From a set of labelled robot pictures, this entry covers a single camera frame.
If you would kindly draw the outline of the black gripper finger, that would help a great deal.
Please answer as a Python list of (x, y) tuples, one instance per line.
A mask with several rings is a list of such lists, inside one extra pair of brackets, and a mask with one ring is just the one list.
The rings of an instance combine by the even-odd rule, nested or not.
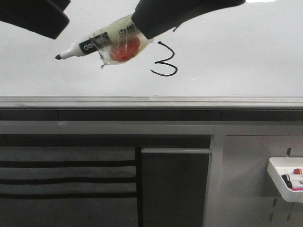
[(141, 0), (132, 21), (147, 39), (152, 39), (202, 14), (236, 7), (244, 0)]
[(69, 24), (64, 10), (70, 0), (2, 0), (0, 20), (56, 39)]

